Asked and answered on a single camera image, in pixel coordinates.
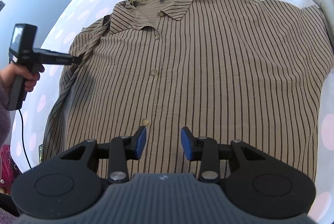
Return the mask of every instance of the white button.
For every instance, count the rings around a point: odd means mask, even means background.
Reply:
[[[148,126],[148,124],[149,124],[150,122],[148,121],[148,119],[147,118],[144,118],[143,120],[142,120],[142,125],[143,126]]]
[[[156,76],[157,73],[158,73],[157,70],[151,70],[150,75],[151,76]]]

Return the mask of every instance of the silver bolt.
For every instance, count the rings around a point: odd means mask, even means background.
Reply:
[[[122,171],[115,171],[115,172],[112,172],[109,177],[113,181],[121,181],[121,180],[125,179],[126,175]]]
[[[202,178],[206,180],[214,180],[218,177],[218,173],[214,171],[204,171],[202,173]]]

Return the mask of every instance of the striped shirt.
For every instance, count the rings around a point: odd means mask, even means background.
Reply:
[[[137,172],[197,172],[180,142],[238,138],[314,179],[320,92],[333,66],[321,11],[275,0],[128,0],[82,30],[48,118],[43,158],[140,125]],[[222,175],[228,173],[221,161]],[[99,175],[106,176],[107,161]]]

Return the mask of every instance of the purple sweater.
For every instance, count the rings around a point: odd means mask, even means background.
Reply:
[[[8,104],[8,94],[2,87],[2,82],[0,79],[0,149],[2,149],[3,144],[10,131],[10,116],[9,111],[6,110]],[[2,159],[0,156],[0,178],[2,170]],[[13,223],[16,217],[7,213],[5,210],[0,208],[0,223]]]

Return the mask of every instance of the white logo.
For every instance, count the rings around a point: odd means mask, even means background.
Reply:
[[[159,177],[159,179],[160,179],[160,180],[163,180],[163,181],[164,181],[165,179],[167,179],[167,178],[168,178],[168,176],[166,176],[166,175],[163,175],[163,176]]]

